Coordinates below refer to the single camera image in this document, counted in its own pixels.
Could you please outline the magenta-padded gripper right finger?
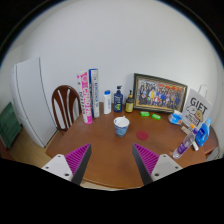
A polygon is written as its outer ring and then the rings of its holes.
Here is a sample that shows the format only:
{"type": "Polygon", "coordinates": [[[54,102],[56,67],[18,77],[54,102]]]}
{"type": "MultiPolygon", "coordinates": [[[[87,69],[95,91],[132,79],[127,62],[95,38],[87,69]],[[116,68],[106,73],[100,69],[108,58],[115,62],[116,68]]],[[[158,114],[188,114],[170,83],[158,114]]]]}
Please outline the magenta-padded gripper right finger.
{"type": "Polygon", "coordinates": [[[135,158],[144,185],[157,181],[182,169],[182,167],[167,154],[158,155],[136,143],[132,146],[132,154],[135,158]]]}

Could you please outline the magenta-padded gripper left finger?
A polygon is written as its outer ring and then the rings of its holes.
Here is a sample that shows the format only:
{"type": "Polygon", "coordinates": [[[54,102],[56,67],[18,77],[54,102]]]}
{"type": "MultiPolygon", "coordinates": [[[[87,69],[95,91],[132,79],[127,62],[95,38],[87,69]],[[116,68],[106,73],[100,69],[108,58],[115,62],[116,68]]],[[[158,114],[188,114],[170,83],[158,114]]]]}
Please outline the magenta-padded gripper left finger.
{"type": "Polygon", "coordinates": [[[91,153],[91,145],[86,144],[66,155],[57,154],[42,169],[80,185],[91,153]]]}

